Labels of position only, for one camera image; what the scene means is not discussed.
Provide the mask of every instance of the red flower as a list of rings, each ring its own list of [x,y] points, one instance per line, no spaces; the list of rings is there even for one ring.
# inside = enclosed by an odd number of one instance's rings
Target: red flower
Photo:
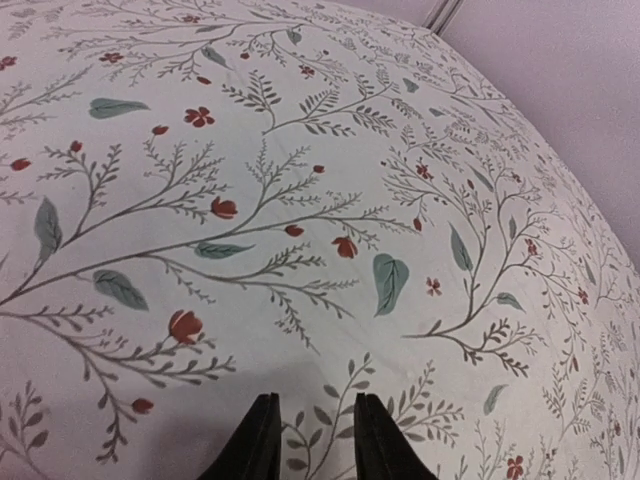
[[[343,258],[353,258],[358,254],[358,247],[349,237],[338,237],[331,244],[338,245],[338,255]]]
[[[432,297],[434,295],[442,295],[442,292],[440,291],[440,282],[437,278],[431,280],[431,278],[427,277],[427,287],[429,287],[427,289],[427,295],[431,295]]]
[[[69,150],[71,150],[73,153],[78,153],[80,150],[82,150],[82,142],[74,140],[73,142],[71,142]]]
[[[29,160],[27,160],[26,158],[19,158],[18,160],[14,160],[11,163],[10,167],[14,172],[19,172],[20,170],[24,170],[25,168],[27,168],[29,165],[31,165],[31,162]]]
[[[433,180],[433,175],[429,173],[429,167],[426,165],[418,165],[416,167],[416,172],[425,180]]]
[[[139,398],[131,404],[131,408],[140,415],[146,415],[153,408],[153,403],[146,398]]]
[[[582,290],[582,288],[580,287],[578,287],[578,297],[580,297],[580,300],[582,300],[583,304],[589,305],[589,295],[587,295],[587,292]]]
[[[189,108],[185,110],[184,121],[192,123],[194,127],[201,128],[205,125],[213,125],[215,120],[209,115],[211,113],[208,108],[200,107],[198,110]]]
[[[169,131],[169,127],[158,125],[157,127],[153,127],[153,129],[151,130],[151,133],[153,133],[154,135],[164,135],[168,131]]]
[[[220,201],[220,197],[211,202],[211,213],[223,220],[231,220],[238,214],[235,202],[231,200]]]
[[[100,61],[117,63],[119,60],[122,60],[123,58],[124,57],[119,53],[105,53],[102,57],[100,57]]]
[[[507,478],[511,480],[518,480],[524,475],[524,469],[522,468],[522,455],[518,455],[516,459],[510,458],[507,462],[509,468],[507,469]]]
[[[316,71],[307,65],[300,65],[300,73],[304,75],[305,78],[311,78],[316,74]]]
[[[169,335],[178,343],[193,345],[196,342],[190,338],[190,335],[197,335],[200,330],[202,330],[202,321],[191,311],[184,313],[184,310],[178,310],[169,320]]]
[[[524,243],[527,244],[527,251],[529,252],[529,255],[531,255],[532,257],[538,255],[538,246],[533,243],[533,240],[531,240],[530,238],[525,238]]]
[[[18,57],[4,57],[0,61],[0,65],[2,65],[3,67],[13,67],[16,64],[17,60],[18,60]]]
[[[300,228],[297,225],[289,225],[287,228],[284,229],[284,231],[287,232],[287,234],[292,237],[299,237],[304,233],[304,229]]]

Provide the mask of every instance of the bedspread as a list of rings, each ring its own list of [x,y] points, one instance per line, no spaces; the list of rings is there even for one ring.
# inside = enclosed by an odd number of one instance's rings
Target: bedspread
[[[441,479],[633,479],[640,282],[513,104],[330,3],[0,2],[0,477],[196,478],[282,398],[353,480],[379,395]]]

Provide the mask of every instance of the white fabric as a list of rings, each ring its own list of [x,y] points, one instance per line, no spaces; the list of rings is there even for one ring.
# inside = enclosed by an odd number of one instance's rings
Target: white fabric
[[[352,479],[368,391],[443,479],[636,478],[637,274],[437,37],[0,8],[0,477],[196,478],[274,391],[282,478]]]

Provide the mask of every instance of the gray-green leaf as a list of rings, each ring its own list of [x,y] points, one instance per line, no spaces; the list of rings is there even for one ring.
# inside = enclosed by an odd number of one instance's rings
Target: gray-green leaf
[[[451,250],[453,251],[453,259],[461,270],[470,272],[473,268],[473,262],[469,256],[469,251],[467,247],[465,247],[455,227],[451,224],[449,224],[449,226],[451,227]]]
[[[622,455],[622,447],[618,445],[618,463],[620,464],[620,475],[624,475],[624,455]]]
[[[516,221],[513,217],[509,219],[509,238],[513,240],[516,236]]]
[[[322,410],[320,407],[317,407],[317,406],[313,407],[313,411],[316,414],[316,418],[320,421],[320,423],[327,426],[333,425],[333,420],[331,420],[331,417],[329,417],[327,412]]]
[[[293,43],[294,45],[299,44],[302,40],[302,35],[291,29],[287,30],[287,37],[289,37],[289,40],[291,40],[291,43]]]
[[[485,415],[489,415],[491,412],[493,412],[494,408],[496,408],[496,402],[498,401],[498,396],[500,395],[500,393],[502,393],[502,390],[504,390],[507,387],[508,385],[496,385],[491,389],[491,392],[489,392],[489,396],[484,402],[483,410]]]
[[[205,25],[204,27],[200,27],[196,30],[196,33],[206,33],[206,32],[213,32],[214,30],[218,30],[219,28],[222,28],[223,25]]]
[[[4,263],[7,261],[7,258],[9,258],[9,252],[5,253],[2,260],[0,260],[0,272],[2,271],[2,267],[4,267]]]
[[[518,300],[516,300],[516,297],[514,297],[512,294],[507,292],[501,292],[498,294],[497,298],[498,298],[498,303],[500,305],[511,305],[513,308],[522,310],[524,312],[524,309],[522,308],[520,303],[518,303]]]
[[[224,57],[220,55],[218,52],[216,52],[213,49],[213,47],[210,47],[209,45],[207,45],[206,47],[203,47],[202,50],[200,51],[202,52],[202,55],[204,55],[204,58],[206,58],[207,60],[211,60],[212,62],[215,62],[218,65],[222,65],[224,68],[231,70],[227,66],[227,61],[224,59]]]
[[[62,243],[58,211],[47,197],[44,197],[36,213],[34,231],[40,240],[40,261],[46,262],[51,255],[56,253]]]
[[[142,102],[134,102],[130,100],[116,100],[113,98],[96,98],[89,106],[89,115],[98,120],[105,118],[117,117],[125,113],[135,112],[136,110],[151,110]]]
[[[476,175],[476,177],[478,177],[478,180],[480,180],[482,182],[482,184],[487,187],[487,189],[490,192],[493,192],[493,185],[491,185],[491,182],[489,181],[489,179],[487,177],[485,177],[483,174],[481,174],[479,171],[477,171],[475,168],[470,167],[471,170],[473,170],[473,173]]]
[[[287,459],[287,467],[289,467],[294,472],[299,472],[307,468],[307,464],[299,458],[289,458]]]
[[[596,277],[593,275],[593,271],[591,270],[591,267],[589,266],[589,263],[587,262],[586,258],[584,259],[584,266],[585,266],[585,269],[587,270],[587,277],[589,277],[589,281],[595,285]]]
[[[209,258],[211,260],[220,260],[222,258],[231,257],[237,253],[246,252],[255,245],[249,245],[248,247],[242,247],[239,245],[221,245],[215,243],[200,242],[195,249],[196,255],[202,258]]]
[[[142,293],[120,272],[96,270],[93,273],[93,284],[98,292],[115,298],[126,307],[134,310],[149,310]]]
[[[407,87],[407,92],[409,93],[413,93],[415,92],[418,88],[420,88],[418,86],[418,84],[416,84],[415,82],[412,82],[411,80],[409,80],[408,78],[403,78],[402,81],[404,82],[404,85]]]
[[[402,288],[409,279],[409,268],[391,255],[381,253],[373,259],[373,278],[378,291],[378,315],[388,315],[396,308]]]
[[[256,13],[253,10],[249,10],[249,13],[251,15],[253,15],[254,17],[258,17],[258,18],[261,18],[263,20],[273,20],[273,18],[267,17],[266,15],[261,15],[260,13]]]

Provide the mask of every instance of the white wall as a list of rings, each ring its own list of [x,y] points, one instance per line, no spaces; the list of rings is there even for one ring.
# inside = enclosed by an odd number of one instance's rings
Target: white wall
[[[443,38],[534,123],[640,267],[640,1],[466,0]]]

